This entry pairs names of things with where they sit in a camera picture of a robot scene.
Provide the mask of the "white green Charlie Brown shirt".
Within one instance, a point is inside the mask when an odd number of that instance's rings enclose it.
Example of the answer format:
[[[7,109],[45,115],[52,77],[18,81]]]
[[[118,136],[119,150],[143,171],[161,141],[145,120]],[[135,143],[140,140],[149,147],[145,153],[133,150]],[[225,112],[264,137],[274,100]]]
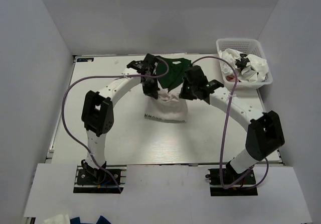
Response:
[[[157,79],[157,99],[147,98],[144,117],[164,123],[186,123],[188,121],[188,106],[184,99],[179,98],[183,86],[185,71],[192,62],[186,58],[164,58],[167,65],[160,63],[156,75],[165,76]]]

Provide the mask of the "pink t shirt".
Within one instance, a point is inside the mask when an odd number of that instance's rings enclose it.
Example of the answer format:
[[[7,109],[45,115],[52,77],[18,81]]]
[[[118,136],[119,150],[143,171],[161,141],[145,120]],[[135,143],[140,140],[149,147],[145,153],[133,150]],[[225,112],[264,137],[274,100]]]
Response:
[[[238,78],[235,78],[235,76],[232,76],[232,75],[229,75],[229,76],[226,76],[226,80],[228,82],[235,82],[235,81],[239,81]]]

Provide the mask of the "white t shirt black print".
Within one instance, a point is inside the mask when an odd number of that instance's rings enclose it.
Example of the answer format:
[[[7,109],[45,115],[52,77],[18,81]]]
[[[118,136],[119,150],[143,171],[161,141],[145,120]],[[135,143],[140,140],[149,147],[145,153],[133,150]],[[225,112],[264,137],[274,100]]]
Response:
[[[263,82],[269,71],[267,60],[254,54],[228,48],[219,51],[219,57],[233,66],[239,82]]]

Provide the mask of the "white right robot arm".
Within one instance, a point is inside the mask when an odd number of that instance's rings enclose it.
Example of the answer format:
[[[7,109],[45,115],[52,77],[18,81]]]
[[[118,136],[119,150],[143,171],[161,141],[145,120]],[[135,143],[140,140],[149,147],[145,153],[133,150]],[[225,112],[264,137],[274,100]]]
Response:
[[[227,113],[247,132],[245,149],[227,164],[227,179],[240,182],[245,171],[284,145],[285,139],[279,115],[264,113],[233,96],[217,80],[208,81],[200,66],[185,71],[180,98],[199,99]]]

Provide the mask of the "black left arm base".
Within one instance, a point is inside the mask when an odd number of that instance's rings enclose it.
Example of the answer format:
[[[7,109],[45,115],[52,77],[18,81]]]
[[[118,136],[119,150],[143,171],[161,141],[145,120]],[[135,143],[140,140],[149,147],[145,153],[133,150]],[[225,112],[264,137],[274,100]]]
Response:
[[[90,167],[81,161],[77,166],[73,193],[83,194],[120,194],[123,191],[126,181],[126,166],[103,167],[110,172],[110,175],[97,167]]]

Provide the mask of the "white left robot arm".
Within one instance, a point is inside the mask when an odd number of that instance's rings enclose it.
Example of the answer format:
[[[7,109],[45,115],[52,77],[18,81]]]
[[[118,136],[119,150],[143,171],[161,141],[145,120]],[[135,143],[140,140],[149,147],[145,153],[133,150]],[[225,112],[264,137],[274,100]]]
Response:
[[[156,68],[160,62],[154,55],[147,54],[143,60],[127,64],[122,74],[103,89],[86,93],[81,120],[91,152],[85,163],[92,167],[88,176],[94,183],[101,183],[106,177],[106,171],[101,167],[106,166],[105,140],[114,124],[113,108],[125,94],[139,84],[146,96],[158,99]]]

